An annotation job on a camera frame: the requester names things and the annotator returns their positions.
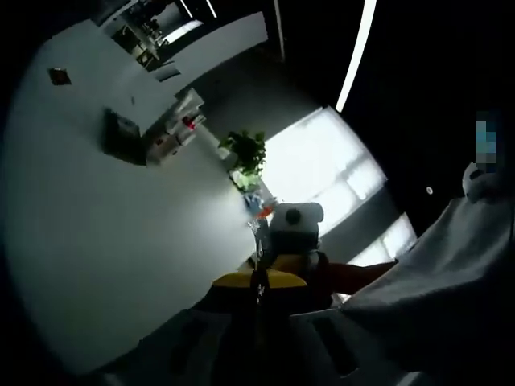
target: potted plant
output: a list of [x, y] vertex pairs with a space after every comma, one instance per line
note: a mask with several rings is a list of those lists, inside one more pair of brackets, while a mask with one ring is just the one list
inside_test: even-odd
[[251, 137], [248, 131], [232, 131], [219, 147], [229, 150], [234, 157], [229, 175], [236, 186], [244, 192], [252, 191], [259, 182], [265, 163], [265, 134], [257, 133]]

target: red object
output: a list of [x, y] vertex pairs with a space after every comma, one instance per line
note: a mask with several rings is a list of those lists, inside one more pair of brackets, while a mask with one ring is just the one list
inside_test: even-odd
[[195, 129], [195, 123], [193, 123], [193, 119], [190, 117], [184, 117], [183, 123], [191, 130], [193, 131]]
[[261, 213], [257, 215], [258, 219], [264, 219], [266, 218], [270, 213], [272, 213], [274, 209], [272, 207], [266, 207], [264, 208]]

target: bright window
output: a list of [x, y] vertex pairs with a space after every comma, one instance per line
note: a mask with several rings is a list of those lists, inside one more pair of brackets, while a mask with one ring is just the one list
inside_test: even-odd
[[349, 264], [365, 267], [392, 261], [409, 250], [417, 236], [406, 214], [400, 216], [386, 232], [367, 247], [362, 253], [350, 260]]
[[366, 267], [367, 265], [386, 263], [390, 260], [383, 243], [376, 240], [365, 251], [350, 260], [349, 264]]
[[200, 27], [201, 25], [202, 25], [202, 22], [200, 22], [198, 20], [192, 20], [190, 22], [187, 22], [183, 26], [177, 28], [176, 30], [174, 30], [170, 34], [168, 34], [167, 37], [164, 38], [164, 39], [167, 40], [168, 43], [173, 43], [178, 38], [186, 35], [189, 31], [192, 31], [195, 28]]
[[385, 176], [341, 117], [326, 108], [266, 142], [262, 179], [279, 200], [320, 203], [323, 235], [373, 195]]
[[417, 237], [406, 214], [399, 217], [382, 237], [392, 259], [408, 250], [416, 240]]

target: green plant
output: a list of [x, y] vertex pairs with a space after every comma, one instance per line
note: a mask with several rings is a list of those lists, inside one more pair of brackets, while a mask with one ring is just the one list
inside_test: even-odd
[[244, 175], [260, 175], [265, 163], [265, 133], [258, 133], [254, 137], [249, 132], [235, 133], [231, 131], [226, 139], [220, 143], [223, 147], [237, 156], [234, 169]]

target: black ceiling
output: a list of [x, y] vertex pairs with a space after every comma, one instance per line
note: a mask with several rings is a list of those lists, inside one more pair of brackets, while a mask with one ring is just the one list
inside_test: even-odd
[[[280, 1], [286, 64], [323, 103], [336, 105], [363, 4]], [[474, 10], [445, 1], [377, 2], [341, 113], [380, 163], [418, 234], [462, 195], [461, 177], [476, 152], [476, 110], [498, 102], [496, 10], [483, 7], [481, 23]]]

